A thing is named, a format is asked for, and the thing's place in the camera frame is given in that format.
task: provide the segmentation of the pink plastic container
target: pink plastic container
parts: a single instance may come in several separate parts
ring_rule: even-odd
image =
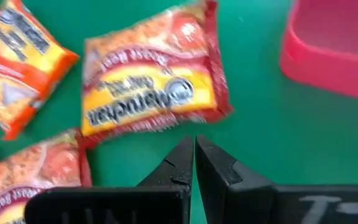
[[[358,1],[298,0],[280,65],[298,82],[358,97]]]

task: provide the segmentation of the orange noodle package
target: orange noodle package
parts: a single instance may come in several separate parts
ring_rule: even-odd
[[[216,33],[217,3],[173,7],[86,40],[82,133],[109,136],[180,121],[218,121],[232,111]]]
[[[90,187],[80,131],[69,129],[0,162],[0,223],[24,223],[26,203],[53,187]]]
[[[0,11],[0,126],[15,139],[78,60],[25,8],[7,0]]]

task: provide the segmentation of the green table surface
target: green table surface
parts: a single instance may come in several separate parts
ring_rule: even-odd
[[[24,2],[63,46],[81,56],[85,38],[182,3]],[[136,185],[185,134],[206,135],[278,183],[358,184],[358,100],[297,84],[278,67],[290,5],[290,0],[221,1],[219,38],[235,113],[217,124],[186,123],[163,133],[131,133],[102,143],[88,153],[94,185]],[[16,141],[0,141],[0,159],[80,125],[81,68],[82,60]],[[196,176],[191,222],[206,223]]]

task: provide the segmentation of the plastic wrapper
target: plastic wrapper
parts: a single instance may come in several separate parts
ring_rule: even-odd
[[[0,11],[0,126],[15,139],[78,60],[20,0]]]
[[[86,40],[82,133],[86,145],[232,111],[216,33],[217,3],[167,9]]]
[[[25,204],[43,190],[91,186],[82,143],[69,129],[0,162],[0,223],[23,223]]]

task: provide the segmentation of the black plastic piece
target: black plastic piece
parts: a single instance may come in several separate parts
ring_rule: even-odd
[[[194,145],[182,140],[137,187],[56,188],[26,205],[26,224],[188,224]]]
[[[197,177],[209,224],[358,224],[358,185],[279,185],[203,136]]]
[[[269,224],[358,224],[358,185],[276,185]]]
[[[267,222],[274,195],[271,181],[244,169],[204,136],[196,138],[196,170],[209,224]]]
[[[179,186],[51,189],[25,207],[26,224],[188,223],[189,191]]]
[[[138,186],[179,185],[191,189],[193,161],[193,139],[185,136]]]

